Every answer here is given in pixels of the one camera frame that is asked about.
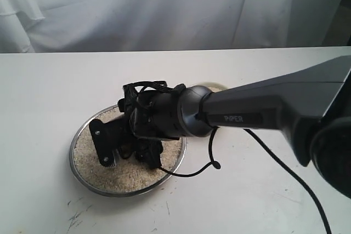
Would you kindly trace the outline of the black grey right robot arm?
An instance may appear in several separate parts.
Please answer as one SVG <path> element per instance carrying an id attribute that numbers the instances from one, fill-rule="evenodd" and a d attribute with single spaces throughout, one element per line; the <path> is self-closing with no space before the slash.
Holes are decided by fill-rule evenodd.
<path id="1" fill-rule="evenodd" d="M 337 191 L 350 196 L 350 56 L 220 92 L 165 81 L 126 84 L 120 116 L 89 123 L 99 162 L 135 155 L 161 167 L 161 143 L 213 136 L 218 127 L 279 130 L 302 166 L 313 163 Z"/>

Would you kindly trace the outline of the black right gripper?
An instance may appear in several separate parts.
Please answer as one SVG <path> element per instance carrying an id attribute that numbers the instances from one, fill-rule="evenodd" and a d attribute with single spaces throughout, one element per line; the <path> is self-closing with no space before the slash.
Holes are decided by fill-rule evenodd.
<path id="1" fill-rule="evenodd" d="M 160 169 L 162 142 L 179 140 L 180 136 L 167 135 L 154 124 L 154 100 L 158 95 L 173 94 L 173 89 L 168 87 L 166 81 L 139 81 L 125 84 L 123 92 L 124 98 L 120 99 L 117 105 L 124 113 L 129 132 L 134 136 L 134 156 L 149 169 Z M 120 159 L 129 158 L 123 119 L 115 118 L 104 123 L 95 118 L 88 126 L 99 163 L 103 167 L 112 168 Z"/>

